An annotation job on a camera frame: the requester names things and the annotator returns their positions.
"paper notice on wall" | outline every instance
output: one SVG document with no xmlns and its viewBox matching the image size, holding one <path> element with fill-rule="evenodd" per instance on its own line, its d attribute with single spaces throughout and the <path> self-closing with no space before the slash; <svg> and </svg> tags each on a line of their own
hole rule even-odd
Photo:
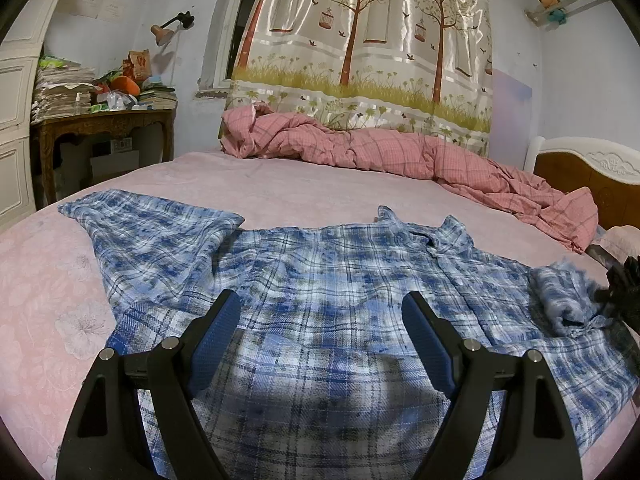
<svg viewBox="0 0 640 480">
<path fill-rule="evenodd" d="M 118 2 L 116 0 L 104 0 L 100 12 L 98 12 L 98 19 L 105 22 L 119 22 L 124 16 L 126 4 Z"/>
<path fill-rule="evenodd" d="M 97 18 L 104 0 L 59 0 L 57 12 Z"/>
</svg>

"green item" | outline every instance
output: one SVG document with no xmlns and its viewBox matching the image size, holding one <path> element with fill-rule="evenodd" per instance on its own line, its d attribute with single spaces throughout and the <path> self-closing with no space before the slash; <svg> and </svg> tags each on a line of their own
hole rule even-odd
<svg viewBox="0 0 640 480">
<path fill-rule="evenodd" d="M 94 84 L 106 83 L 107 85 L 110 85 L 111 81 L 116 79 L 119 75 L 122 75 L 122 69 L 118 68 L 116 70 L 110 70 L 105 75 L 96 79 L 94 81 Z"/>
<path fill-rule="evenodd" d="M 109 105 L 107 103 L 100 103 L 98 105 L 92 105 L 89 108 L 89 113 L 95 114 L 96 112 L 108 112 Z"/>
<path fill-rule="evenodd" d="M 75 61 L 69 61 L 68 59 L 63 59 L 61 57 L 56 56 L 42 56 L 38 60 L 38 67 L 41 69 L 47 68 L 68 68 L 68 67 L 78 67 L 80 63 L 76 63 Z"/>
</svg>

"pink plaid comforter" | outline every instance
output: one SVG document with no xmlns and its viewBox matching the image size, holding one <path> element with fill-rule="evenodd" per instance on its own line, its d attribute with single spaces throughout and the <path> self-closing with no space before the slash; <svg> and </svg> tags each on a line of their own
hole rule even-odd
<svg viewBox="0 0 640 480">
<path fill-rule="evenodd" d="M 565 194 L 538 176 L 437 137 L 378 128 L 336 132 L 303 114 L 272 112 L 265 104 L 232 108 L 222 118 L 223 149 L 238 158 L 295 157 L 435 180 L 452 193 L 514 214 L 577 253 L 596 232 L 598 209 L 589 188 Z"/>
</svg>

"bed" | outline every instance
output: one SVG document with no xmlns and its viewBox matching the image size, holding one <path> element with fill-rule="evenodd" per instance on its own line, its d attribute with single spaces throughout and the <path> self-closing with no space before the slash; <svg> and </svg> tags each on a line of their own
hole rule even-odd
<svg viewBox="0 0 640 480">
<path fill-rule="evenodd" d="M 640 192 L 636 168 L 639 152 L 575 137 L 535 138 L 526 162 L 526 169 L 563 191 L 590 186 L 605 228 L 640 223 L 640 211 L 634 209 L 640 206 L 628 199 Z M 430 181 L 298 160 L 188 153 L 68 200 L 111 187 L 233 211 L 246 219 L 242 227 L 247 229 L 371 222 L 381 204 L 403 221 L 423 225 L 440 225 L 452 214 L 482 250 L 529 266 L 568 258 L 599 283 L 607 283 L 606 270 L 586 254 L 571 253 L 535 227 Z M 25 456 L 35 471 L 24 471 L 20 478 L 51 479 L 81 381 L 114 328 L 84 229 L 49 206 L 0 235 L 0 297 L 5 348 L 0 360 L 0 458 L 4 452 L 27 467 Z M 609 462 L 638 413 L 630 401 L 582 457 L 585 479 L 596 478 Z"/>
</svg>

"carved table leg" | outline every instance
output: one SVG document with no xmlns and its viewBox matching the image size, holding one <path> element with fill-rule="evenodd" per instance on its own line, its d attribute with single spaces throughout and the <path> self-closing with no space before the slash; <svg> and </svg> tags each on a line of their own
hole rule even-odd
<svg viewBox="0 0 640 480">
<path fill-rule="evenodd" d="M 162 122 L 162 161 L 169 162 L 174 158 L 174 122 L 169 119 Z"/>
<path fill-rule="evenodd" d="M 42 187 L 47 205 L 56 201 L 56 184 L 53 175 L 53 145 L 52 133 L 43 126 L 40 131 L 40 166 L 42 168 Z"/>
</svg>

